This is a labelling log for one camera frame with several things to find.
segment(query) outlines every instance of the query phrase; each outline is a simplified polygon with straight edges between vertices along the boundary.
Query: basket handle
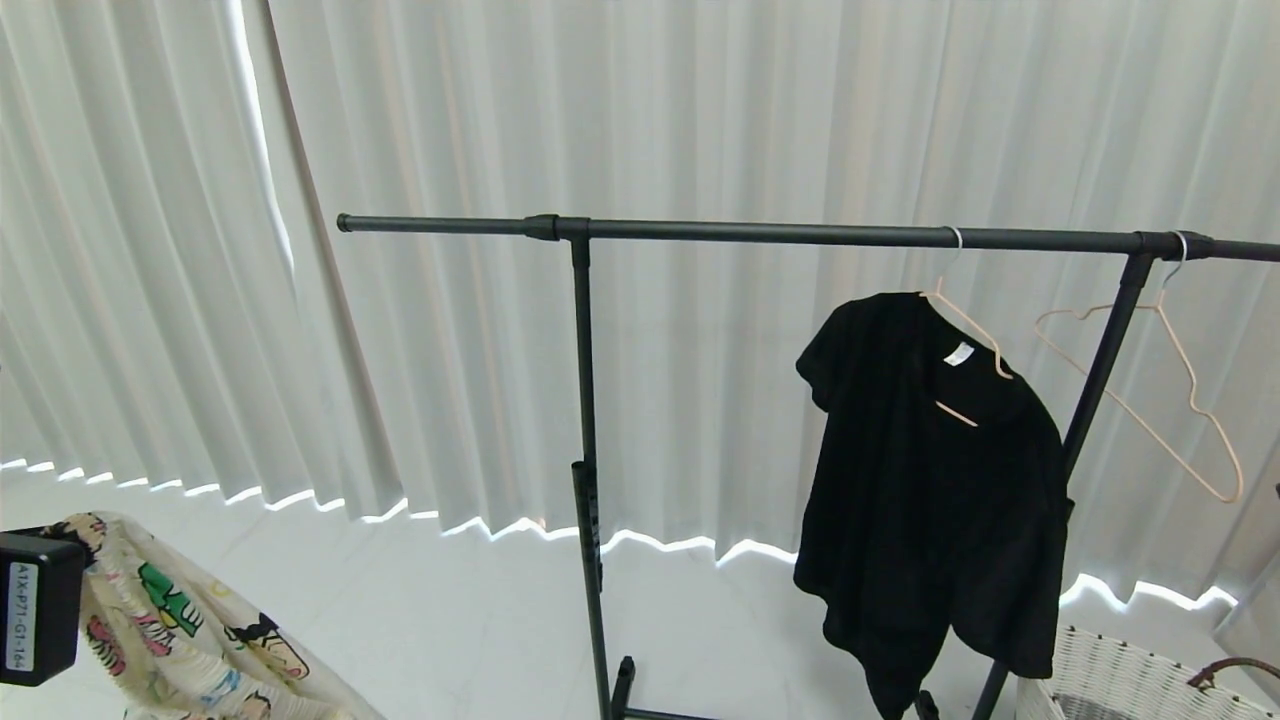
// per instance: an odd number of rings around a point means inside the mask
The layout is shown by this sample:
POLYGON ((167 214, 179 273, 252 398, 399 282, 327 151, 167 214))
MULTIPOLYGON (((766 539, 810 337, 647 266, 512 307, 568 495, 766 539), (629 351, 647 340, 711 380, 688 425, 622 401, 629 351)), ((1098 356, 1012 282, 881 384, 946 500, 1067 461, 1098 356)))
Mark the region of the basket handle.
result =
POLYGON ((1265 670, 1276 678, 1280 678, 1280 667, 1276 667, 1275 665, 1262 662, 1261 660, 1253 660, 1252 657, 1228 657, 1226 660, 1219 660, 1217 662, 1206 665, 1203 670, 1192 676, 1190 680, 1187 680, 1187 684, 1201 692, 1216 688, 1217 685, 1213 684, 1213 675, 1216 675, 1220 670, 1226 670, 1228 667, 1235 667, 1238 665, 1257 667, 1258 670, 1265 670))

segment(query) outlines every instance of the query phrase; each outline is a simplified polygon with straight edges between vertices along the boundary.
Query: clothes hanger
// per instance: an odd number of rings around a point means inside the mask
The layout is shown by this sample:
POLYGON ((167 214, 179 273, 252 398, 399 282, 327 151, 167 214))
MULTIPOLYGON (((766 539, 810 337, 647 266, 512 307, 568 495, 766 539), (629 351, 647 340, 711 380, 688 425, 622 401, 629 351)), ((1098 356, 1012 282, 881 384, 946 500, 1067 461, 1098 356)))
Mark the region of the clothes hanger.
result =
MULTIPOLYGON (((1199 405, 1196 404, 1196 370, 1192 368, 1190 359, 1187 357, 1187 351, 1183 350, 1181 341, 1178 340, 1178 333, 1174 332, 1174 327, 1169 323, 1169 316, 1165 315, 1165 288, 1169 287, 1169 281, 1171 281, 1174 275, 1176 275, 1178 272, 1183 269, 1183 263, 1187 263, 1187 237, 1183 236, 1183 233, 1179 231, 1174 231, 1174 234, 1178 236, 1178 240, 1183 241, 1183 258, 1181 260, 1178 261, 1178 266, 1174 268, 1172 272, 1170 272, 1167 275, 1165 275, 1165 281, 1160 283, 1160 292, 1156 293, 1156 302, 1151 305, 1138 305, 1137 309, 1151 310, 1156 313, 1156 316, 1160 318, 1160 324, 1165 327, 1165 334, 1167 334, 1169 340, 1174 343, 1174 350, 1178 351, 1178 357, 1183 361, 1183 368, 1187 370, 1187 375, 1192 380, 1192 389, 1187 396, 1187 404, 1190 405, 1192 413, 1196 413, 1202 418, 1207 418, 1208 421, 1213 424, 1213 429, 1217 430, 1217 437, 1221 438, 1222 447, 1226 448, 1226 455, 1228 457, 1231 459, 1231 466, 1235 469, 1235 495, 1225 496, 1217 492, 1217 488, 1211 486, 1199 473, 1196 471, 1194 468, 1190 466, 1190 464, 1183 460, 1181 455, 1174 452, 1174 448, 1170 447, 1167 442, 1165 442, 1165 438, 1160 437, 1160 434, 1155 429, 1152 429, 1152 427, 1148 425, 1147 421, 1143 420, 1142 416, 1138 415, 1138 413, 1135 413, 1134 409, 1130 407, 1128 402, 1121 400, 1120 396, 1116 395, 1115 392, 1111 392, 1111 389, 1105 389, 1105 392, 1108 396, 1111 396, 1111 400, 1115 400, 1116 404, 1120 405, 1120 407, 1123 407, 1124 411, 1128 413, 1130 418, 1137 420, 1138 424, 1142 425, 1142 429, 1147 430, 1147 434, 1149 434, 1152 439, 1158 442, 1160 446, 1164 447, 1165 451, 1169 452, 1169 455, 1171 455, 1174 460, 1176 460, 1178 464, 1183 466, 1184 470, 1187 470, 1187 474, 1196 478, 1196 482, 1203 486, 1204 489, 1210 492, 1210 495, 1212 495, 1213 497, 1219 498, 1222 502, 1231 503, 1240 500, 1240 497, 1244 495, 1244 471, 1240 469, 1240 459, 1236 457, 1235 448, 1231 446, 1231 441, 1226 437, 1226 430, 1222 429, 1222 424, 1217 421, 1217 418, 1215 418, 1212 413, 1206 413, 1199 407, 1199 405)), ((1075 316, 1076 320, 1084 320, 1089 315, 1100 310, 1108 310, 1111 307, 1115 307, 1114 302, 1108 305, 1094 305, 1093 307, 1085 310, 1084 314, 1076 313, 1075 310, 1070 309, 1050 310, 1048 313, 1044 313, 1043 315, 1036 319, 1036 337, 1044 341, 1044 345, 1050 346, 1050 348, 1052 348, 1053 352, 1061 355, 1068 363, 1071 364, 1073 368, 1079 370, 1080 374, 1088 375, 1088 372, 1079 363, 1076 363, 1070 355, 1066 354, 1066 351, 1064 351, 1061 347, 1053 343, 1053 341, 1051 341, 1044 334, 1044 331, 1041 325, 1044 323, 1044 319, 1051 315, 1070 313, 1071 315, 1075 316)))
MULTIPOLYGON (((933 287, 933 292, 920 291, 920 297, 934 297, 934 299, 937 299, 940 302, 942 302, 943 305, 946 305, 947 307, 950 307, 956 315, 960 315, 960 318, 963 318, 964 322, 969 323, 970 327, 973 327, 974 329, 977 329, 978 333, 991 345, 992 350, 996 354, 996 374, 1000 375, 1001 378, 1005 378, 1006 380, 1011 380, 1011 379, 1014 379, 1014 375, 1010 374, 1010 373, 1006 373, 1005 369, 1000 364, 1000 343, 996 342, 996 338, 991 337, 991 333, 988 333, 987 331, 984 331, 983 327, 979 325, 977 322, 974 322, 973 318, 970 318, 969 315, 966 315, 964 310, 956 307, 956 305, 954 302, 951 302, 950 300, 946 299, 945 295, 942 295, 942 278, 946 277, 947 270, 951 269, 951 265, 955 265, 955 261, 960 259, 960 254, 964 252, 964 236, 960 234, 960 229, 955 228, 955 227, 951 227, 951 225, 946 225, 946 228, 948 231, 951 231, 952 233, 955 233, 955 236, 956 236, 956 254, 952 255, 951 260, 947 261, 947 264, 946 264, 945 268, 942 268, 942 272, 938 274, 938 282, 933 287)), ((961 423, 965 423, 970 428, 977 428, 978 427, 978 423, 974 423, 969 418, 965 418, 960 413, 952 410, 951 407, 947 407, 941 401, 934 400, 934 402, 937 402, 938 407, 941 407, 943 411, 946 411, 947 414, 952 415, 954 418, 956 418, 961 423)))

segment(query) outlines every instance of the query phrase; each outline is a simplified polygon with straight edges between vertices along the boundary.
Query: tile floor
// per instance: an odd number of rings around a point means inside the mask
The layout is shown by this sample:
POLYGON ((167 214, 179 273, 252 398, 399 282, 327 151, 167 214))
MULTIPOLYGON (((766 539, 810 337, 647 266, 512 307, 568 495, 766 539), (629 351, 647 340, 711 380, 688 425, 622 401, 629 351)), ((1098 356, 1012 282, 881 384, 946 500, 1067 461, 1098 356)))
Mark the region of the tile floor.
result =
MULTIPOLYGON (((349 521, 311 501, 278 512, 261 498, 86 486, 23 469, 0 474, 0 525, 113 510, 211 570, 273 615, 390 720, 590 719, 590 644, 575 538, 483 528, 448 537, 401 514, 349 521)), ((708 548, 621 542, 605 556, 611 662, 634 655, 641 707, 726 720, 870 719, 858 665, 822 641, 820 602, 791 566, 745 553, 717 568, 708 548)), ((1188 664, 1219 659, 1224 602, 1187 611, 1152 596, 1116 610, 1084 592, 1064 620, 1188 664)), ((968 717, 988 664, 948 641, 927 687, 946 720, 968 717)), ((1265 697, 1247 680, 1234 683, 1265 697)), ((1012 717, 1012 687, 996 717, 1012 717)), ((4 720, 111 719, 122 697, 82 647, 41 688, 3 688, 4 720)))

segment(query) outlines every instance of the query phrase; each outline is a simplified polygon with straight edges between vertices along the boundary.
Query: black shirt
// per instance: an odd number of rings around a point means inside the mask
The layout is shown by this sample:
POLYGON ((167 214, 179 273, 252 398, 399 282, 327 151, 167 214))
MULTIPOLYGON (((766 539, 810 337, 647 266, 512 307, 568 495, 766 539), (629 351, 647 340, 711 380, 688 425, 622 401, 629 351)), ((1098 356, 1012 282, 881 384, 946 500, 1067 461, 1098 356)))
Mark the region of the black shirt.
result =
POLYGON ((1070 501, 1027 382, 918 293, 837 307, 796 370, 827 429, 795 583, 827 601, 823 634, 861 662, 881 715, 910 707, 948 625, 1048 678, 1070 501))

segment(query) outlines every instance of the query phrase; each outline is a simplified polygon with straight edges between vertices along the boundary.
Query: white label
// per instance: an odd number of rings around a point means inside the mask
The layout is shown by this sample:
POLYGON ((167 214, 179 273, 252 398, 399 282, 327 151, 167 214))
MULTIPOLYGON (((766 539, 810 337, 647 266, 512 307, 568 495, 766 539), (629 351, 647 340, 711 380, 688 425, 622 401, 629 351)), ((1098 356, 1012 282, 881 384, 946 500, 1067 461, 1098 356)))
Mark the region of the white label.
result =
POLYGON ((943 357, 942 361, 955 368, 960 363, 968 360, 970 355, 973 355, 973 346, 968 342, 961 342, 960 347, 955 348, 951 355, 943 357))
POLYGON ((5 670, 31 673, 36 669, 36 580, 40 566, 9 564, 9 621, 5 626, 5 670))

